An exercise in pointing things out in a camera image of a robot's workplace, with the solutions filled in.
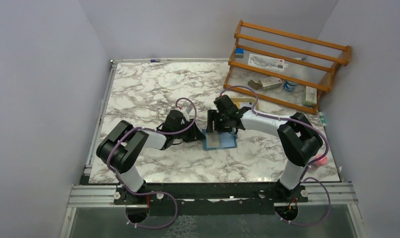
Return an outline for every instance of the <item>red wire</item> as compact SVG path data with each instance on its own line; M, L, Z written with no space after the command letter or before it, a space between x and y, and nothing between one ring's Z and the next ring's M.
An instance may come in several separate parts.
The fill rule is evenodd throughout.
M294 197L294 198L292 199L292 201L289 203L289 206L291 205L291 203L292 203L293 201L295 201L295 204L297 205L296 197Z
M150 208L150 196L147 195L147 209Z

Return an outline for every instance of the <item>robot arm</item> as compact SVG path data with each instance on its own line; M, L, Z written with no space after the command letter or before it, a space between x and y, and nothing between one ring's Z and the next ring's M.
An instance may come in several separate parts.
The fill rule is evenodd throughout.
M300 184L300 177L305 170L308 161L316 155L323 142L320 136L313 130L293 121L281 121L270 119L264 114L256 115L248 107L238 109L232 100L223 95L214 101L218 110L208 111L207 131L231 132L234 128L242 130L257 130L280 138L284 152L288 158L285 170L277 181L280 185L278 193L282 197L289 197ZM290 118L311 125L302 113L296 113ZM187 127L191 121L181 110L172 110L166 118L162 128L158 132L148 129L134 131L124 142L119 145L111 159L111 166L117 171L117 176L134 192L137 192L144 184L139 175L135 161L142 148L154 148L164 150L173 144L175 139L185 142L203 140L204 135L196 124L184 133L168 135L169 132L180 131ZM133 126L122 120L104 141L99 145L96 154L104 163L117 142Z
M161 125L162 128L135 130L114 151L110 160L111 166L116 170L116 176L131 191L137 192L145 183L134 165L143 148L165 150L173 145L175 139L190 142L205 138L195 123L183 133L172 133L181 131L192 123L192 120L188 118L189 111L190 108L185 111L181 109L171 110L165 122ZM124 120L120 121L99 144L96 155L107 164L108 156L115 145L133 128L130 123Z
M299 186L308 161L317 154L323 144L318 133L293 121L271 119L280 116L265 113L256 115L248 107L238 109L227 95L217 98L214 104L218 111L209 110L208 115L213 118L209 118L208 122L213 121L215 131L227 132L233 128L257 130L280 138L288 161L277 183L280 184L280 196L290 196ZM290 118L311 125L302 113L296 113Z

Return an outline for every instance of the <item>white label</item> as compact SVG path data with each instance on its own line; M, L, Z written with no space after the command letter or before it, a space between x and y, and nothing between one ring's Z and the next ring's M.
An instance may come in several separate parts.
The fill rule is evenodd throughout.
M288 66L288 64L285 64L284 59L277 59L256 54L249 55L248 65L277 72L284 72L285 67Z

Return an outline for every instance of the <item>wooden shelf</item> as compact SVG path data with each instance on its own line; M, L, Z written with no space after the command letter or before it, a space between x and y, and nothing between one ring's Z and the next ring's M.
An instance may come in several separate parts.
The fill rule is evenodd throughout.
M251 28L257 31L263 31L291 39L296 39L299 41L305 41L308 43L316 44L323 47L328 47L332 49L336 49L340 51L341 54L339 57L325 55L319 52L313 52L308 49L301 49L296 46L287 45L285 42L278 43L274 41L269 41L266 39L262 39L255 36L250 36L246 34L242 34L242 28ZM261 99L271 101L274 103L282 104L297 110L301 110L308 113L316 114L318 112L318 102L321 98L322 94L328 93L333 89L334 86L334 77L340 66L346 66L350 62L351 56L351 47L350 46L342 46L330 42L325 42L317 39L313 39L306 36L301 36L269 27L259 26L252 23L239 21L238 26L236 27L235 33L235 46L233 48L232 54L229 58L230 70L226 80L224 82L224 87L228 88L231 85L247 85L247 82L251 79L255 82L258 82L258 79L266 76L274 76L278 77L282 80L287 80L291 82L295 82L298 84L297 88L294 92L287 92L282 87L277 90L263 91L258 90L259 97ZM294 59L292 57L284 56L280 53L268 52L259 47L250 47L245 44L240 44L239 40L247 40L254 43L259 43L258 45L263 46L271 46L279 49L283 49L289 52L298 53L298 55L306 55L318 59L322 59L323 61L330 61L331 66L327 65L319 65L315 62L302 61L298 59ZM235 58L235 49L241 48L244 50L243 58ZM250 54L256 54L265 57L273 57L277 59L282 59L288 66L282 72L271 71L262 67L255 67L251 64L248 64ZM318 92L318 102L314 107L308 107L302 105L303 100L303 90L305 86L309 86L312 88L316 88ZM233 88L233 91L245 93L248 95L253 94L247 90Z

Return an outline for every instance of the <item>blue sponge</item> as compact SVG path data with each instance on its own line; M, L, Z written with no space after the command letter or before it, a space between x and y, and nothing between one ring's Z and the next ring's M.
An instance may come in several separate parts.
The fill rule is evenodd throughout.
M243 58L243 49L241 48L235 49L235 58Z
M219 133L219 147L207 147L207 138L208 134L206 133L206 130L202 130L203 134L206 136L206 138L203 140L203 149L205 151L209 150L222 150L222 149L229 149L229 148L236 148L236 139L238 138L237 134L230 134L228 132L223 132Z

